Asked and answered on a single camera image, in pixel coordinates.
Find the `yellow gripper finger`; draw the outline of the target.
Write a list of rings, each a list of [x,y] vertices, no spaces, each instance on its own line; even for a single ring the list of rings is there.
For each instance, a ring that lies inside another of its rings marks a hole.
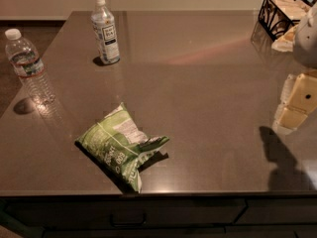
[[[305,113],[289,109],[286,106],[279,105],[274,115],[275,122],[287,129],[297,129],[307,118]]]
[[[301,73],[296,77],[288,105],[309,114],[317,108],[317,78]]]

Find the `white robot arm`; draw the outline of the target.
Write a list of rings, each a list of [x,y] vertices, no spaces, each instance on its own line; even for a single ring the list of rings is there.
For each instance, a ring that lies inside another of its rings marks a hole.
[[[317,108],[317,4],[297,25],[292,46],[295,60],[307,71],[290,74],[284,82],[272,128],[285,135],[295,131]]]

